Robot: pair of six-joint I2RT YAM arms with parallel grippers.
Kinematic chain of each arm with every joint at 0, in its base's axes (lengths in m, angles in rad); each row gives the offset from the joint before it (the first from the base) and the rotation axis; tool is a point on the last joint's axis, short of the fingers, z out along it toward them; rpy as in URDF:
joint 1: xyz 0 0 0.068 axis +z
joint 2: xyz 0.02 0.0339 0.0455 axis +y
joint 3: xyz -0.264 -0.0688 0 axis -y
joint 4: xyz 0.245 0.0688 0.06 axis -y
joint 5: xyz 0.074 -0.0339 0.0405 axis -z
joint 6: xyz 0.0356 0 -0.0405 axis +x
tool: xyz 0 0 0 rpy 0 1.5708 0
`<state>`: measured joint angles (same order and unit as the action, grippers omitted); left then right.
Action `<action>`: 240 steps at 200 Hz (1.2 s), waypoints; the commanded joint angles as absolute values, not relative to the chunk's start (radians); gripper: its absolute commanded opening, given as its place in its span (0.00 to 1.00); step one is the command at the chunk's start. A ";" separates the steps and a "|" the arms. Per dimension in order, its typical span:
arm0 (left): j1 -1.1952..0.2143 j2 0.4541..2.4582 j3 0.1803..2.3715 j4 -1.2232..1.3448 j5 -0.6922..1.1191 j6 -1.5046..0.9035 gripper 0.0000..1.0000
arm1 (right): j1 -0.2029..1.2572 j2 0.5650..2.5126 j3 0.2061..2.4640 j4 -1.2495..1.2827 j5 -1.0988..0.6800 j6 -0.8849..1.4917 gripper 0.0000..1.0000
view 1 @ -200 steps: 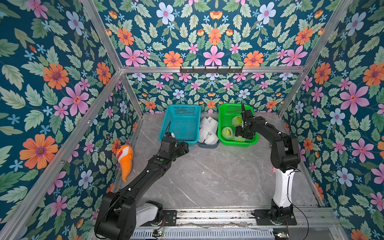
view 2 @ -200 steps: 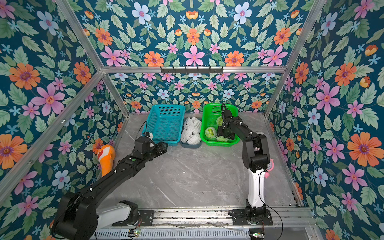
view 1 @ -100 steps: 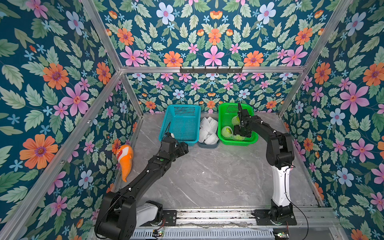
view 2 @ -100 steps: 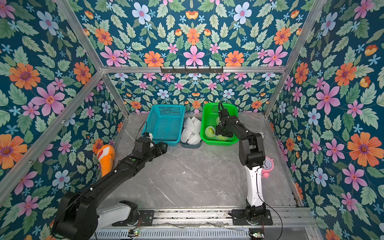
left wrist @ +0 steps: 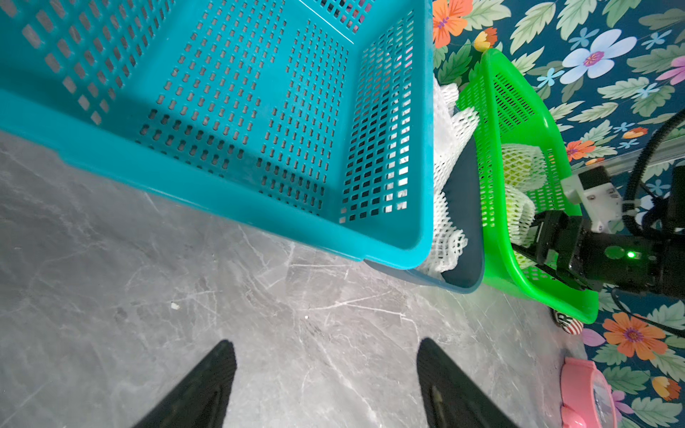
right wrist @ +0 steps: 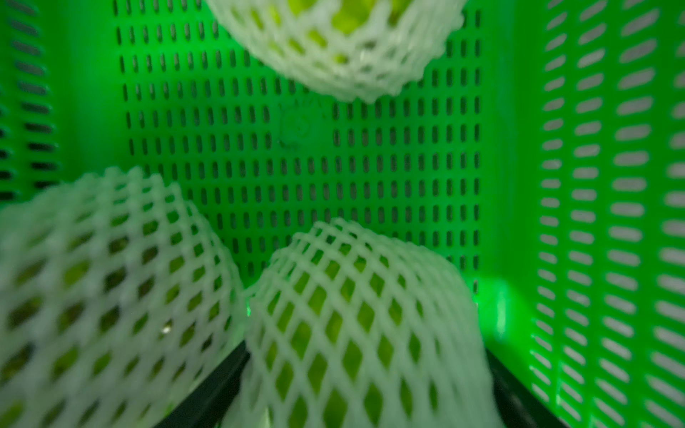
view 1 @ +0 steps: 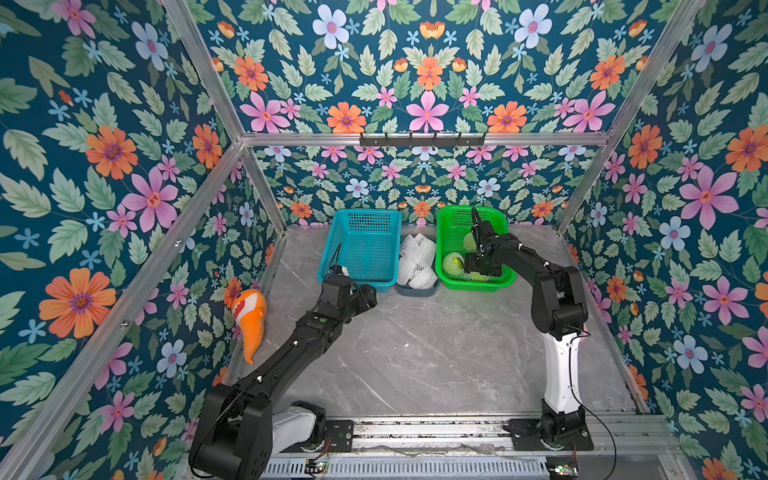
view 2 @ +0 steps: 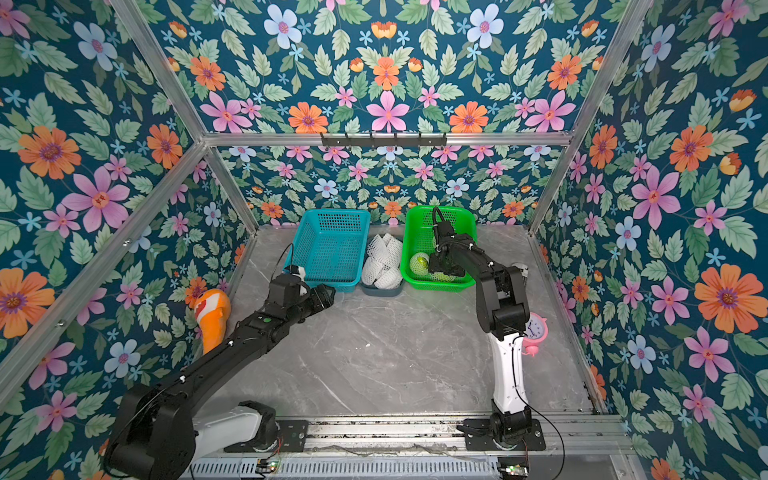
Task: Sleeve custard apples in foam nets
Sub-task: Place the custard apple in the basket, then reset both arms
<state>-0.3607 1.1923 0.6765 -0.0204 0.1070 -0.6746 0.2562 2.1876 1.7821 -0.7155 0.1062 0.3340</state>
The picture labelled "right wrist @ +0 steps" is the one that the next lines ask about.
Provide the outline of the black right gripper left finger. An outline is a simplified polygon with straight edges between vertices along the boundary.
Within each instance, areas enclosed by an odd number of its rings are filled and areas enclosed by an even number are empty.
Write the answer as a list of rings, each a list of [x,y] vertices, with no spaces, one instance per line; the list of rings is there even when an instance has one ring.
[[[250,353],[241,342],[156,428],[215,427],[240,392]]]

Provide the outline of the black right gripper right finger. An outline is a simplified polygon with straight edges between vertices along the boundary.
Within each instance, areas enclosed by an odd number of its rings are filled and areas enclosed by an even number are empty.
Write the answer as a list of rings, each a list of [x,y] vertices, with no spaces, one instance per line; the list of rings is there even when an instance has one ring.
[[[491,352],[487,358],[499,415],[508,428],[562,428],[565,424]]]

